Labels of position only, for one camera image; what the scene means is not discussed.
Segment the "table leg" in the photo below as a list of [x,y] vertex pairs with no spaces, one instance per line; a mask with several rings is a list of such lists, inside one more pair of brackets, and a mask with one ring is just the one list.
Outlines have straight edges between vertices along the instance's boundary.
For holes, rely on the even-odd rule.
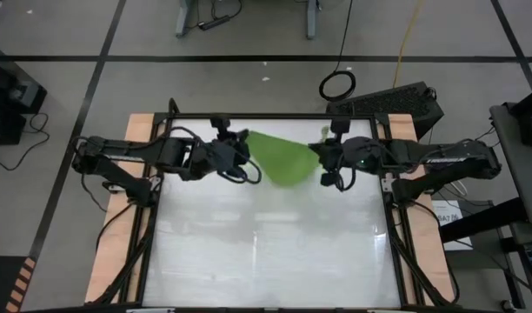
[[177,16],[176,37],[181,38],[185,35],[185,29],[187,19],[189,17],[190,5],[193,0],[179,0],[181,8],[179,9],[179,15]]
[[318,0],[307,2],[307,39],[314,39],[316,36],[316,12]]
[[494,230],[513,222],[527,219],[527,212],[520,198],[508,200],[480,213],[466,216],[440,228],[443,243],[448,243],[481,231]]

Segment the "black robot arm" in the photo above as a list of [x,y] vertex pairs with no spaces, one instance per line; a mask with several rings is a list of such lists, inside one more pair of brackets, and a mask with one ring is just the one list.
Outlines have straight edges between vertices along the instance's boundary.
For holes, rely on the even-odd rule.
[[[146,163],[161,172],[177,174],[184,181],[200,180],[215,171],[232,183],[260,182],[258,168],[256,181],[250,181],[241,168],[249,161],[249,147],[245,143],[249,132],[228,131],[227,118],[215,117],[210,121],[218,135],[209,143],[183,127],[172,127],[150,143],[80,137],[73,143],[76,146],[82,140],[75,147],[72,168],[81,174],[103,176],[108,184],[123,188],[132,203],[143,207],[155,203],[151,181],[133,177],[117,161]],[[190,137],[169,137],[173,130],[184,130]]]
[[339,174],[341,168],[351,168],[374,175],[388,173],[399,175],[414,171],[424,164],[429,172],[417,179],[384,179],[384,191],[391,191],[397,204],[409,203],[423,192],[438,191],[447,183],[465,177],[492,179],[501,170],[495,152],[485,143],[463,140],[452,144],[420,144],[411,140],[352,137],[343,143],[342,134],[349,132],[349,119],[333,120],[331,130],[334,138],[324,143],[312,143],[309,147],[319,156],[319,162],[326,170],[321,184],[342,186]]

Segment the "table surface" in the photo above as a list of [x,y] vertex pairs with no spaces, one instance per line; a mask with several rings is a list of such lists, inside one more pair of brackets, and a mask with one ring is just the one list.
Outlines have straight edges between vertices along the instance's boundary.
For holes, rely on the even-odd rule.
[[[306,145],[319,142],[330,122],[232,118],[229,129]],[[217,134],[208,119],[178,119],[172,126],[205,142]],[[370,120],[352,120],[342,139],[359,136],[372,137]],[[270,153],[281,154],[283,166],[303,164],[303,155]],[[253,147],[250,154],[259,157]],[[256,179],[252,167],[244,168]],[[380,178],[357,171],[355,186],[342,193],[323,187],[322,173],[316,162],[290,187],[272,183],[268,171],[256,185],[216,174],[195,182],[166,174],[143,306],[399,308]],[[351,169],[340,173],[349,183]]]
[[532,147],[521,142],[519,125],[507,107],[494,106],[490,108],[490,114],[517,192],[532,223]]
[[[415,129],[411,116],[390,115],[390,129],[393,138],[416,140]],[[153,114],[133,114],[130,117],[125,140],[147,142],[150,138]],[[383,130],[378,128],[379,136],[383,137]],[[131,175],[141,176],[143,165],[138,163],[120,163]],[[408,176],[415,177],[424,174],[424,169],[419,168],[415,173]],[[418,202],[432,208],[431,198],[422,195]],[[104,222],[111,219],[117,212],[126,206],[124,194],[110,196],[108,213]],[[127,254],[132,224],[135,210],[129,210],[119,217],[104,233],[90,277],[90,284],[87,290],[85,301],[91,301],[101,295],[105,288],[115,278],[116,273],[123,267]],[[415,253],[419,266],[423,269],[430,281],[437,287],[444,297],[451,300],[454,297],[451,282],[449,280],[448,267],[443,252],[442,241],[440,240],[438,226],[431,215],[423,209],[408,208],[408,218],[411,225],[411,235],[415,245]],[[407,265],[402,262],[403,279],[407,296],[407,303],[415,303],[415,293],[412,278]],[[136,286],[140,277],[140,261],[134,268],[130,278],[128,301],[134,301],[136,297]]]

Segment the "green fabric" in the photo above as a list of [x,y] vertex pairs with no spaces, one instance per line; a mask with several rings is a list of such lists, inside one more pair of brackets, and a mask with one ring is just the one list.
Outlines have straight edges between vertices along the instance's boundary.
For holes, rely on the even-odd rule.
[[249,132],[246,142],[263,174],[279,186],[290,187],[301,183],[319,166],[318,155],[306,144],[255,131]]

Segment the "wooden edge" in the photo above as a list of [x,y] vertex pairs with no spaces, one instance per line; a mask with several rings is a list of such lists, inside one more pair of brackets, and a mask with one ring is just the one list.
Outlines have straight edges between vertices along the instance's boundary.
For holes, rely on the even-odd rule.
[[[125,140],[148,142],[153,121],[154,114],[132,114],[125,133]],[[140,177],[143,174],[144,164],[126,162],[118,164],[133,176]],[[107,223],[126,206],[127,197],[124,193],[111,195],[104,223]],[[135,207],[121,215],[103,233],[92,266],[85,302],[94,301],[101,296],[125,264],[134,219]]]
[[6,312],[19,312],[21,310],[24,296],[26,296],[30,284],[30,278],[32,277],[36,265],[36,261],[30,257],[27,257],[24,260],[23,266],[21,266],[17,279],[15,280],[15,284],[11,288],[9,300],[5,305]]
[[[389,128],[392,137],[395,139],[416,141],[416,133],[411,115],[390,114]],[[416,178],[424,174],[424,167],[420,166],[414,173],[402,175],[402,177]],[[433,210],[432,198],[430,196],[421,195],[416,201]],[[417,206],[408,208],[407,217],[411,226],[411,236],[415,245],[416,261],[419,267],[440,291],[442,296],[452,301],[454,291],[449,277],[448,265],[446,263],[446,256],[444,254],[437,221],[423,208]],[[412,287],[412,283],[408,283],[408,280],[411,279],[410,270],[406,264],[404,268],[407,269],[403,271],[407,298],[409,303],[415,303],[415,298],[409,297],[409,285]],[[426,296],[424,298],[426,304],[431,304]]]

